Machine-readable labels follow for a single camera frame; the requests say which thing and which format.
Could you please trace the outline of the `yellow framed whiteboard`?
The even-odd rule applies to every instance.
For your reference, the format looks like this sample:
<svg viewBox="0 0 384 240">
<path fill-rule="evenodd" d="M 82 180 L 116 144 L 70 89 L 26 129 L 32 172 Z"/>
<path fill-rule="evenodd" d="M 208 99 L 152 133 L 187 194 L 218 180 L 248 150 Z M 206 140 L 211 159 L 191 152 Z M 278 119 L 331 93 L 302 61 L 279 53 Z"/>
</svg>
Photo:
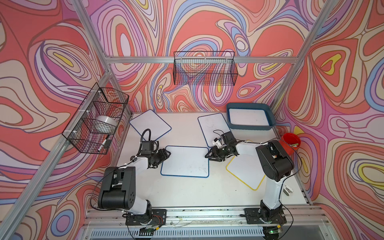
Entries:
<svg viewBox="0 0 384 240">
<path fill-rule="evenodd" d="M 253 191 L 259 189 L 265 178 L 257 156 L 239 155 L 233 157 L 227 164 L 226 170 Z"/>
</svg>

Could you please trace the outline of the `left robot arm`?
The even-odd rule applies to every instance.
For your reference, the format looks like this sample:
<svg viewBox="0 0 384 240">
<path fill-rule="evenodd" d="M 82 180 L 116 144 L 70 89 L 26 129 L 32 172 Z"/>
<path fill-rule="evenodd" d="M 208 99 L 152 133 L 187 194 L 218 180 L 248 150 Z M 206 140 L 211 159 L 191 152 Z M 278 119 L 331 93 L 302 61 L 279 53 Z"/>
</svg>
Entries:
<svg viewBox="0 0 384 240">
<path fill-rule="evenodd" d="M 159 228 L 166 223 L 166 210 L 153 210 L 149 200 L 137 195 L 137 176 L 149 169 L 157 169 L 171 156 L 171 152 L 160 149 L 158 141 L 152 140 L 152 131 L 141 134 L 139 150 L 130 161 L 119 167 L 108 167 L 98 182 L 99 196 L 91 208 L 97 211 L 122 211 L 127 226 L 142 225 Z"/>
</svg>

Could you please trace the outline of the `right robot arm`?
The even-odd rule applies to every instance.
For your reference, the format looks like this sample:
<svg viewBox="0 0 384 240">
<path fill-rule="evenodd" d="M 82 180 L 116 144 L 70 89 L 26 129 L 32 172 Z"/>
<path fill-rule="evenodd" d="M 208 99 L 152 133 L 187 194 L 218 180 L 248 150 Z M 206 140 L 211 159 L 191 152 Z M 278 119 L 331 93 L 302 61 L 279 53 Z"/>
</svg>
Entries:
<svg viewBox="0 0 384 240">
<path fill-rule="evenodd" d="M 244 173 L 267 177 L 266 190 L 259 208 L 246 208 L 241 216 L 248 224 L 286 223 L 281 195 L 285 180 L 294 170 L 294 162 L 277 138 L 267 142 L 254 143 L 237 140 L 232 132 L 227 132 L 213 141 L 205 158 L 209 161 L 223 162 L 229 157 L 250 156 L 252 164 L 241 168 Z"/>
</svg>

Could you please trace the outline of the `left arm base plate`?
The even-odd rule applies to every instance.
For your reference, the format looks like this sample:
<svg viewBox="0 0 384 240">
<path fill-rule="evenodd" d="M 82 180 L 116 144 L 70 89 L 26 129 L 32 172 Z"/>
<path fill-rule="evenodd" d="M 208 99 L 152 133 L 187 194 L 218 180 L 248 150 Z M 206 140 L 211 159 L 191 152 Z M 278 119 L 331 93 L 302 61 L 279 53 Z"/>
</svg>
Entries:
<svg viewBox="0 0 384 240">
<path fill-rule="evenodd" d="M 166 209 L 148 210 L 143 215 L 134 215 L 131 213 L 123 214 L 123 218 L 126 219 L 127 226 L 144 226 L 144 227 L 162 226 L 166 224 L 166 217 L 167 217 Z"/>
</svg>

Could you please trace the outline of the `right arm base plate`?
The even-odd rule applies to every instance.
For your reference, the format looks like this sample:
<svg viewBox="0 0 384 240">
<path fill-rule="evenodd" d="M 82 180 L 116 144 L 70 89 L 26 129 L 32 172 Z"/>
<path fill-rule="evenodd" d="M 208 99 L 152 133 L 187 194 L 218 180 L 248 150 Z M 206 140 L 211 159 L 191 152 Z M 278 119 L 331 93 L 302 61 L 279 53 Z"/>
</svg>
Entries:
<svg viewBox="0 0 384 240">
<path fill-rule="evenodd" d="M 283 209 L 269 210 L 267 208 L 246 208 L 243 217 L 247 224 L 284 225 L 287 223 Z"/>
</svg>

